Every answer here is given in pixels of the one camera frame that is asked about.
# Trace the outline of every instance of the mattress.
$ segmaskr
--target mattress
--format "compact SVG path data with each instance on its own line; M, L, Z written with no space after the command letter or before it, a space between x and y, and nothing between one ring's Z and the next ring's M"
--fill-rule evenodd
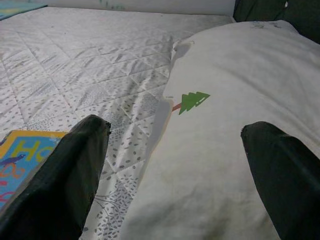
M45 7L0 21L0 139L16 129L111 122L80 239L117 237L137 189L173 43L231 17Z

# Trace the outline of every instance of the dark headboard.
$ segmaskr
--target dark headboard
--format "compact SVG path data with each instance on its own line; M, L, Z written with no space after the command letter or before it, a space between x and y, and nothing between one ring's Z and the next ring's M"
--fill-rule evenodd
M320 44L320 0L236 0L233 17L237 22L285 20Z

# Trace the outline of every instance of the white quilted mattress cover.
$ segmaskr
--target white quilted mattress cover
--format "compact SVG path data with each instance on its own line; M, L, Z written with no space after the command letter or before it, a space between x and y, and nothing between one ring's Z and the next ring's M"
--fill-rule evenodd
M173 43L228 16L55 8L0 21L0 139L16 129L69 131L111 122L105 164L81 240L119 233L135 196Z

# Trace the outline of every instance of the black object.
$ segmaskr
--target black object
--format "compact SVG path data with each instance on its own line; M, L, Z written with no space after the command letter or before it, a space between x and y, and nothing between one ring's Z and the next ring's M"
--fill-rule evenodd
M98 188L110 123L90 115L65 135L0 212L1 240L78 240Z
M285 20L320 44L320 0L237 0L237 22Z
M241 132L256 189L282 240L320 239L320 161L267 122Z

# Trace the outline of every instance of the blue dinosaur illustration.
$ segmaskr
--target blue dinosaur illustration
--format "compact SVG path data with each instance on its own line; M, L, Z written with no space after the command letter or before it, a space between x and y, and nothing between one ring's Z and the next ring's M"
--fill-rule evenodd
M23 159L25 156L26 156L25 154L20 154L19 156L9 157L9 158L1 161L0 166L5 166L7 164L15 164L17 161Z

